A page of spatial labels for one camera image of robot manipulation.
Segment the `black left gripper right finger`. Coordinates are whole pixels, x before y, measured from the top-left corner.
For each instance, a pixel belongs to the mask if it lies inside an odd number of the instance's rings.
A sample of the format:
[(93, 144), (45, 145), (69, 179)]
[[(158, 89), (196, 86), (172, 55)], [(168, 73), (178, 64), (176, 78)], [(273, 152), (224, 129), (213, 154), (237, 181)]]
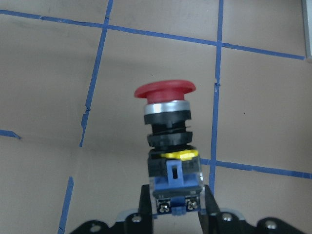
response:
[(205, 209), (198, 212), (198, 218), (204, 234), (243, 234), (242, 220), (231, 209), (219, 208), (208, 185), (205, 189)]

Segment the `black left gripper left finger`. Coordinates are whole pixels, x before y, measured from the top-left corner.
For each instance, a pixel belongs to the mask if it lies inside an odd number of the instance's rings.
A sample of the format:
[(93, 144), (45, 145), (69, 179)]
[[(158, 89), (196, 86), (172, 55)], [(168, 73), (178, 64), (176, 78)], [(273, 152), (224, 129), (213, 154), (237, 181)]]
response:
[(149, 185), (142, 185), (139, 205), (136, 212), (128, 215), (124, 223), (125, 234), (153, 234), (154, 217)]

